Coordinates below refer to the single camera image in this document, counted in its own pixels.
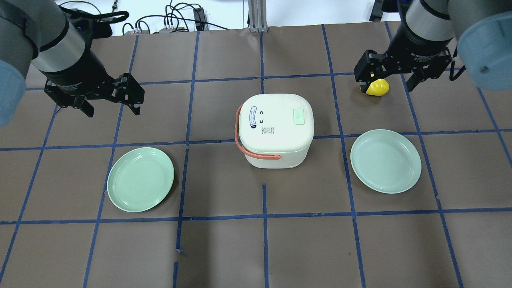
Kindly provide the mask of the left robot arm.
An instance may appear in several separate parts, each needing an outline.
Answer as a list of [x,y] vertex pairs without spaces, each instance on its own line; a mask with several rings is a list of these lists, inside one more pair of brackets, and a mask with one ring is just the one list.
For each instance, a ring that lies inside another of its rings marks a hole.
[[26,91],[30,66],[44,76],[44,92],[61,108],[93,117],[90,100],[107,100],[140,114],[145,91],[130,73],[108,75],[92,40],[112,35],[127,11],[90,14],[52,0],[1,2],[1,126],[11,122]]

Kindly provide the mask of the green plate near left arm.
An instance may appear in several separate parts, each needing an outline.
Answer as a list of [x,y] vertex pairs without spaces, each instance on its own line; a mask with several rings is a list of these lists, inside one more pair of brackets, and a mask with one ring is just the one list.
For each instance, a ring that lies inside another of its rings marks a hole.
[[106,191],[121,211],[139,213],[156,207],[174,182],[174,165],[163,151],[142,147],[121,156],[110,169]]

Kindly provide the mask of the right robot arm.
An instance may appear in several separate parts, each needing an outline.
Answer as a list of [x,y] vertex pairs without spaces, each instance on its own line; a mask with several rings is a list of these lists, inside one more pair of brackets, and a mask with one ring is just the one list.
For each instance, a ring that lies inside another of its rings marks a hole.
[[376,80],[410,73],[408,91],[439,78],[461,60],[450,74],[456,80],[467,72],[481,89],[511,89],[510,0],[377,0],[382,12],[397,12],[400,26],[383,54],[367,50],[354,68],[362,93]]

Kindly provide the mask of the green plate near right arm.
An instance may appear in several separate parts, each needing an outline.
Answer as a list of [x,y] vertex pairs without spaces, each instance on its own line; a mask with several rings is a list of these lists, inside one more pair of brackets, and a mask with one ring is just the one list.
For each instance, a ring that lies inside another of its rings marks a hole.
[[422,171],[419,152],[412,142],[385,129],[367,131],[357,137],[350,160],[357,178],[384,194],[399,194],[413,188]]

